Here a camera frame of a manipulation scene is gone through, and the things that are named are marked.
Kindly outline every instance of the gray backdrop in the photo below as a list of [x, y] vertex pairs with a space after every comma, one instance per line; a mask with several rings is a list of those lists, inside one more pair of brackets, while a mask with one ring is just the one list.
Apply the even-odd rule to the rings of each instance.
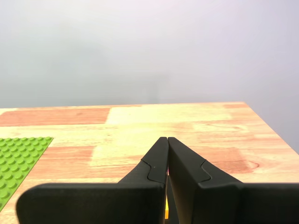
[[245, 101], [295, 150], [297, 0], [0, 0], [0, 107]]

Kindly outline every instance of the reddish wood plank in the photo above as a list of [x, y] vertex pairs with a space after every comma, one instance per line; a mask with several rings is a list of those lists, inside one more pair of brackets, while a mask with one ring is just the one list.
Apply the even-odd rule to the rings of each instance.
[[0, 115], [0, 126], [104, 124], [109, 108], [8, 111]]
[[33, 167], [30, 178], [85, 178], [87, 173], [90, 175], [88, 165], [93, 149], [94, 147], [49, 147]]

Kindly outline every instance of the wood grain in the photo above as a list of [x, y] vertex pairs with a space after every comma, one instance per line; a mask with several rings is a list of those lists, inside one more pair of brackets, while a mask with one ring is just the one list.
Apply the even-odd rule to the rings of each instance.
[[7, 111], [0, 126], [103, 124], [109, 108]]
[[0, 213], [1, 224], [18, 223], [18, 197], [38, 184], [118, 182], [161, 136], [243, 182], [299, 182], [299, 156], [241, 102], [0, 109], [0, 138], [39, 136], [54, 140]]

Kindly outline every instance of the green baseplate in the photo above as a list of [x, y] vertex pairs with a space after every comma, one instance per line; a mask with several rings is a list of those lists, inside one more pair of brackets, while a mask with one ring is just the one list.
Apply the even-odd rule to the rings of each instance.
[[0, 211], [53, 138], [0, 138]]

